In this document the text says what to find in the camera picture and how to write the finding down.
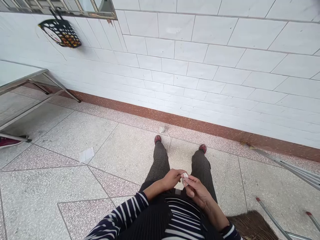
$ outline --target black pants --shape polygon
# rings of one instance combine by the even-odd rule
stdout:
[[[191,167],[191,175],[201,181],[211,194],[212,198],[218,203],[210,171],[211,165],[202,151],[198,150],[194,153],[192,156]],[[170,165],[167,151],[161,142],[157,142],[153,151],[153,164],[149,170],[146,180],[141,186],[140,191],[143,191],[155,181],[164,178],[169,170]]]

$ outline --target brown baseboard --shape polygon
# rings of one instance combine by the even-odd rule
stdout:
[[[27,84],[25,86],[35,88],[31,84]],[[320,162],[320,149],[317,148],[265,137],[254,133],[244,132],[233,128],[195,120],[192,118],[182,117],[171,113],[111,100],[108,98],[98,97],[83,92],[77,92],[73,90],[70,90],[70,92],[76,95],[83,102],[134,114],[137,116],[157,120],[160,122],[188,128],[198,132],[203,132],[238,142],[244,142],[248,145],[259,147],[265,150]],[[61,96],[70,97],[66,93],[61,94]]]

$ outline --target sneaker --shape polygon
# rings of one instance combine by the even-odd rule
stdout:
[[[20,137],[28,138],[27,135],[22,135]],[[0,149],[1,148],[5,148],[5,147],[10,147],[10,146],[15,146],[15,145],[18,145],[20,143],[23,143],[23,142],[22,141],[18,141],[18,140],[13,140],[13,139],[10,139],[10,138],[0,137]]]
[[[161,142],[161,137],[160,137],[160,135],[157,135],[157,136],[154,138],[154,144],[156,144],[157,142]]]
[[[205,154],[207,152],[207,146],[204,144],[201,144],[199,147],[199,150],[201,150]]]

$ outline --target striped shirt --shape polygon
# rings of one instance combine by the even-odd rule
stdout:
[[[179,198],[167,197],[166,202],[172,212],[172,218],[162,240],[203,240],[200,222],[202,213],[191,203]],[[84,240],[115,239],[129,228],[148,206],[146,195],[143,192],[137,193],[105,216]],[[220,234],[225,240],[242,240],[232,223],[220,231]]]

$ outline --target hanging basket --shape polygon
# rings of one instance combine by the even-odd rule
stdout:
[[[70,23],[62,18],[58,8],[56,9],[56,13],[59,15],[60,19],[57,18],[51,8],[50,12],[55,19],[44,20],[39,23],[38,26],[60,46],[69,48],[80,47],[80,39]]]

